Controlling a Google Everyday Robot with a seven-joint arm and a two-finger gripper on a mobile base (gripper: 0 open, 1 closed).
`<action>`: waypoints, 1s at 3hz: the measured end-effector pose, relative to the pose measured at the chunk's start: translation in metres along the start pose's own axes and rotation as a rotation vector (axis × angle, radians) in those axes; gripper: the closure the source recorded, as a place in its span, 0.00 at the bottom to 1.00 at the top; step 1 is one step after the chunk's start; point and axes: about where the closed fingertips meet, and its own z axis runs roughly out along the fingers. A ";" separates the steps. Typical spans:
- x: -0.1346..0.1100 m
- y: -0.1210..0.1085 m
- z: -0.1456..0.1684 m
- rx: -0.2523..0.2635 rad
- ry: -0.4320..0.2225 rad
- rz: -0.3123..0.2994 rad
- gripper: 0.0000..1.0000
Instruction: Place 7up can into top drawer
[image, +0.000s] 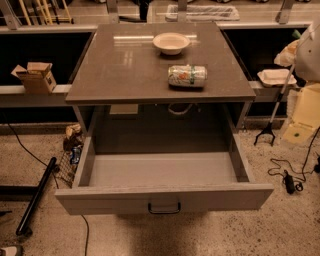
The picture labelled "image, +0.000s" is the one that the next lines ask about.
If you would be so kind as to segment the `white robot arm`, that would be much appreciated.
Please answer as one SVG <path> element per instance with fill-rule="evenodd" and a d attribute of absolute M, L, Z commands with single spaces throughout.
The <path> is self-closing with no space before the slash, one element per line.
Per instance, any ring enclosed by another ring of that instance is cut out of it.
<path fill-rule="evenodd" d="M 277 54 L 274 63 L 284 67 L 294 64 L 296 75 L 306 81 L 282 134 L 290 143 L 303 143 L 320 127 L 320 18 Z"/>

